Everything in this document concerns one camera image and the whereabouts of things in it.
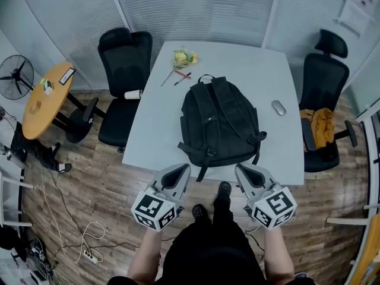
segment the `black office chair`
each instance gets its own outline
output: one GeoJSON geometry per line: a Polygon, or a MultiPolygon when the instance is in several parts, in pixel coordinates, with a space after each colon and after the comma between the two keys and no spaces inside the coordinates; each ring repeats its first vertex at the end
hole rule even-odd
{"type": "MultiPolygon", "coordinates": [[[[338,35],[320,30],[320,38],[315,49],[323,55],[310,53],[303,66],[303,91],[299,109],[319,110],[324,107],[334,111],[340,93],[349,77],[349,68],[344,63],[333,59],[330,54],[346,58],[348,55],[345,41],[338,35]]],[[[339,165],[339,153],[336,140],[350,137],[353,147],[357,139],[352,124],[345,121],[347,129],[336,133],[334,142],[316,150],[310,122],[302,119],[303,140],[308,152],[305,152],[305,171],[320,172],[339,165]]]]}
{"type": "MultiPolygon", "coordinates": [[[[98,52],[107,74],[112,100],[99,130],[99,141],[119,147],[128,140],[140,100],[126,100],[127,91],[143,90],[150,74],[152,36],[146,31],[131,33],[120,27],[107,31],[99,40],[98,52]]],[[[88,105],[84,119],[91,115],[98,98],[88,105]]]]}

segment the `electric fan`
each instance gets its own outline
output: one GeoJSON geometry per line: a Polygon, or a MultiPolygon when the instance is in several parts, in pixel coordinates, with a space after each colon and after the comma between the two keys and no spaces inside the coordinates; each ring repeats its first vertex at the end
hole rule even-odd
{"type": "Polygon", "coordinates": [[[10,56],[0,65],[0,93],[7,99],[24,97],[33,89],[33,79],[33,67],[24,56],[10,56]]]}

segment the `white table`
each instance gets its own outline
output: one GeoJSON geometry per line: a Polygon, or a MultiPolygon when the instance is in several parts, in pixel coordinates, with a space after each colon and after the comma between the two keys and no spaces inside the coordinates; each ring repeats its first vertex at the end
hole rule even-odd
{"type": "MultiPolygon", "coordinates": [[[[268,133],[261,143],[259,166],[267,168],[283,185],[303,185],[303,139],[295,86],[285,54],[257,47],[214,42],[165,42],[145,87],[124,152],[123,163],[161,170],[178,163],[190,163],[177,145],[182,141],[180,117],[185,94],[203,74],[226,76],[257,108],[260,131],[268,133]],[[173,51],[185,47],[198,54],[198,63],[172,74],[173,51]],[[273,109],[281,101],[285,116],[273,109]]],[[[200,167],[191,164],[197,177],[200,167]]],[[[205,178],[236,182],[235,166],[211,167],[205,178]]]]}

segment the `yellow jacket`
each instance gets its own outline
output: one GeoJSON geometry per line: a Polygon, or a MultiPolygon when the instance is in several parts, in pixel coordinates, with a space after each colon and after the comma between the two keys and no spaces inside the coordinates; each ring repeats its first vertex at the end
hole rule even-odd
{"type": "Polygon", "coordinates": [[[326,143],[334,141],[334,112],[326,107],[317,111],[301,110],[301,118],[307,118],[311,123],[311,131],[317,149],[326,147],[326,143]]]}

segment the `black bag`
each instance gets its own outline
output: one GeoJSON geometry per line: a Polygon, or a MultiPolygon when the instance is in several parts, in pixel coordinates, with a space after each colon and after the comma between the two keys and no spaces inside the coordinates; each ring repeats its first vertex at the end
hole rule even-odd
{"type": "Polygon", "coordinates": [[[252,164],[257,164],[260,142],[267,136],[259,131],[256,109],[235,85],[226,77],[213,76],[204,84],[202,77],[185,96],[180,118],[183,143],[178,144],[192,164],[202,167],[197,182],[208,167],[245,162],[255,154],[252,164]]]}

